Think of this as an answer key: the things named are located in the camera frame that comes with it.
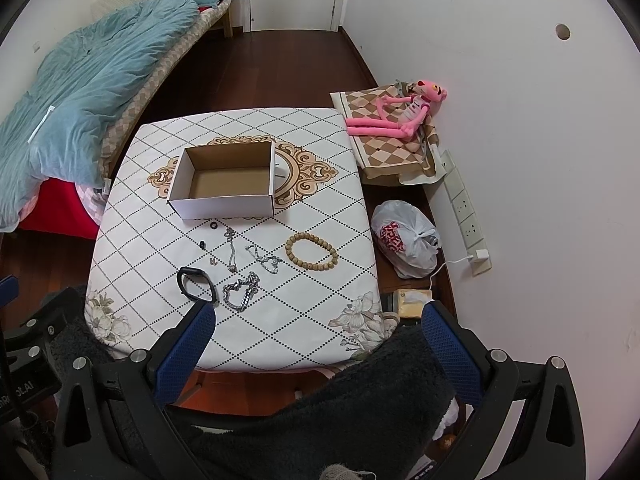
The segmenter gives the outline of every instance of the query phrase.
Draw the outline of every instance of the wooden floor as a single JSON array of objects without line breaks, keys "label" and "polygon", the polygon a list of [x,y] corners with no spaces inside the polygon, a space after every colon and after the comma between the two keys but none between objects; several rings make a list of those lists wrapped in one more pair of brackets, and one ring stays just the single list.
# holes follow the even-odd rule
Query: wooden floor
[{"label": "wooden floor", "polygon": [[[370,88],[345,37],[336,32],[279,30],[254,32],[233,40],[205,35],[167,78],[140,124],[232,108],[333,107],[329,92]],[[422,189],[364,186],[369,214],[389,198],[413,203],[431,217]],[[0,278],[20,279],[20,298],[0,311],[2,326],[28,319],[49,291],[86,282],[94,243],[80,238],[18,231],[0,248]],[[426,286],[428,280],[400,280],[376,253],[381,292],[403,285]],[[434,280],[434,293],[453,311],[446,269]],[[208,374],[187,405],[217,413],[262,415],[309,393],[324,376],[305,374]],[[192,378],[187,388],[196,382]]]}]

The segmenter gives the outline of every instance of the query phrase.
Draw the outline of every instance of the plastic bag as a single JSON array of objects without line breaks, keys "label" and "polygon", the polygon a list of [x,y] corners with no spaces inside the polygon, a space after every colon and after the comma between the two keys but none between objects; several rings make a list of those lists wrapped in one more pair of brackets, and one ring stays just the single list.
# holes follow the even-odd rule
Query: plastic bag
[{"label": "plastic bag", "polygon": [[417,207],[388,200],[373,211],[371,230],[400,278],[424,278],[435,269],[440,235]]}]

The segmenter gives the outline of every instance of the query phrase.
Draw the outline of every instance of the white box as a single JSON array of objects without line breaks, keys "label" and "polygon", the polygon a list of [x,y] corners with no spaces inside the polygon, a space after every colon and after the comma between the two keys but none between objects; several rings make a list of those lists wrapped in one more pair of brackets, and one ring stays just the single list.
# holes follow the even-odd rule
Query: white box
[{"label": "white box", "polygon": [[185,148],[167,201],[183,220],[272,217],[274,142]]}]

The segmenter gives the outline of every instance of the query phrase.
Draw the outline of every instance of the baseboard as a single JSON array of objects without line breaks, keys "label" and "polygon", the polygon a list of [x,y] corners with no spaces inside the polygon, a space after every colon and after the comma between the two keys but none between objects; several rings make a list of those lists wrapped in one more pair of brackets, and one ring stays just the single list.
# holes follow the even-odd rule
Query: baseboard
[{"label": "baseboard", "polygon": [[376,86],[378,86],[378,83],[376,82],[376,78],[373,77],[373,74],[371,73],[371,70],[369,70],[369,67],[367,66],[367,63],[364,61],[364,58],[362,57],[362,54],[360,53],[360,51],[359,51],[358,47],[355,45],[355,43],[353,43],[353,40],[347,34],[347,31],[344,30],[344,27],[340,25],[340,27],[338,27],[338,32],[340,34],[342,34],[343,38],[347,41],[347,44],[349,45],[349,48],[351,49],[351,51],[353,52],[353,55],[355,56],[356,60],[358,61],[358,66],[360,67],[360,70],[362,70],[362,73],[364,74],[365,78],[367,79],[368,87],[369,88],[375,88]]}]

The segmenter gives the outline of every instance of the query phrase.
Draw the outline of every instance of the diamond pattern tablecloth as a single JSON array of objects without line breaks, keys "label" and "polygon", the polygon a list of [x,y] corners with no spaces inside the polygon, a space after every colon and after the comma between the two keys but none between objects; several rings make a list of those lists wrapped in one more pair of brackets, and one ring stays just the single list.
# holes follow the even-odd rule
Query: diamond pattern tablecloth
[{"label": "diamond pattern tablecloth", "polygon": [[[183,221],[165,200],[177,157],[188,146],[276,142],[276,215],[262,219]],[[236,232],[236,264],[226,264],[226,227]],[[283,244],[295,232],[324,238],[340,254],[335,269],[305,270],[287,260]],[[199,242],[206,243],[203,251]],[[245,249],[284,262],[270,274]],[[296,255],[319,261],[326,253],[308,241]],[[218,261],[210,264],[210,258]],[[397,325],[380,312],[376,267],[362,188],[344,120],[325,108],[230,110],[143,125],[124,158],[95,245],[85,317],[95,335],[128,354],[150,348],[191,307],[176,284],[182,266],[203,269],[216,284],[260,277],[243,313],[216,306],[216,331],[198,366],[217,370],[281,370],[359,358]],[[206,297],[206,286],[188,290]],[[240,303],[244,290],[233,292]]]}]

